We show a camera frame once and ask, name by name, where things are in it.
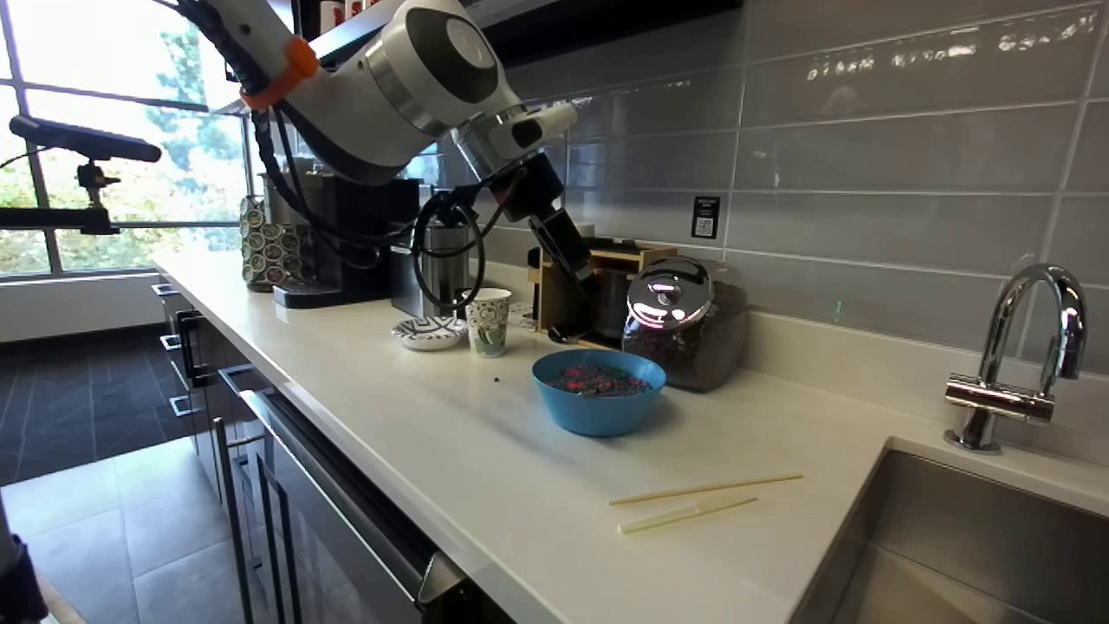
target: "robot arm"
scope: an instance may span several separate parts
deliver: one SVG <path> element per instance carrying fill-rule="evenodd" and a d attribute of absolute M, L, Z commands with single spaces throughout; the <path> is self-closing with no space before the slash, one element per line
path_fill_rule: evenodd
<path fill-rule="evenodd" d="M 586 279 L 589 251 L 554 209 L 561 182 L 540 146 L 573 122 L 573 104 L 524 109 L 481 28 L 459 0 L 385 0 L 390 26 L 351 64 L 319 69 L 268 0 L 177 0 L 226 56 L 256 110 L 280 110 L 341 177 L 390 184 L 450 133 L 472 173 L 506 216 L 528 219 L 543 251 Z"/>

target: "window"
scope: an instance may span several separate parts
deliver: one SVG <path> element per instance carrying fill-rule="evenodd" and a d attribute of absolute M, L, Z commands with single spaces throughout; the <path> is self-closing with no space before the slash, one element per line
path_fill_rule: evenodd
<path fill-rule="evenodd" d="M 0 160 L 22 155 L 15 114 L 147 140 L 159 163 L 99 160 L 118 184 L 101 203 L 118 236 L 0 231 L 0 279 L 144 271 L 162 251 L 237 251 L 250 194 L 250 133 L 220 114 L 237 96 L 204 36 L 159 0 L 0 0 Z M 0 170 L 0 209 L 90 204 L 79 152 L 27 152 Z"/>

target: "blue bowl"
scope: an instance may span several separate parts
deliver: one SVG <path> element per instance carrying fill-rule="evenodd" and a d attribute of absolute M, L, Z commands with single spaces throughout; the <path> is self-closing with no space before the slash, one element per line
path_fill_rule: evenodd
<path fill-rule="evenodd" d="M 623 438 L 652 421 L 665 371 L 623 349 L 558 349 L 529 368 L 551 421 L 579 438 Z"/>

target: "floor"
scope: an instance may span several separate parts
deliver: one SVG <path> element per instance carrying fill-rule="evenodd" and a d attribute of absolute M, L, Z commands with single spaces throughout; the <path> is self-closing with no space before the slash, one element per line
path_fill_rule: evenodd
<path fill-rule="evenodd" d="M 226 516 L 192 439 L 3 485 L 35 572 L 88 624 L 238 624 Z"/>
<path fill-rule="evenodd" d="M 187 438 L 159 332 L 0 342 L 0 485 Z"/>

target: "chopsticks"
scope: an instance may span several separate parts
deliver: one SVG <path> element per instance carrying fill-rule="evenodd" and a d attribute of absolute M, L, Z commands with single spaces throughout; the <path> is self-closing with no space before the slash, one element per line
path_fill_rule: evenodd
<path fill-rule="evenodd" d="M 692 516 L 708 516 L 708 513 L 722 513 L 722 510 L 749 505 L 749 503 L 756 503 L 756 497 L 708 500 L 708 503 L 692 503 L 692 505 L 682 505 L 682 510 L 669 510 L 669 513 L 656 513 L 656 516 L 640 516 L 640 519 L 620 523 L 617 530 L 620 535 L 639 535 L 639 530 L 650 530 L 650 528 L 678 523 L 678 519 L 692 519 Z"/>
<path fill-rule="evenodd" d="M 699 494 L 722 494 L 722 488 L 749 488 L 749 485 L 772 485 L 772 482 L 799 482 L 802 474 L 764 474 L 764 478 L 742 478 L 742 482 L 712 482 L 712 485 L 689 485 L 689 488 L 662 488 L 662 494 L 640 494 L 629 500 L 614 500 L 610 505 L 636 505 L 650 500 L 677 500 L 677 497 L 699 497 Z"/>

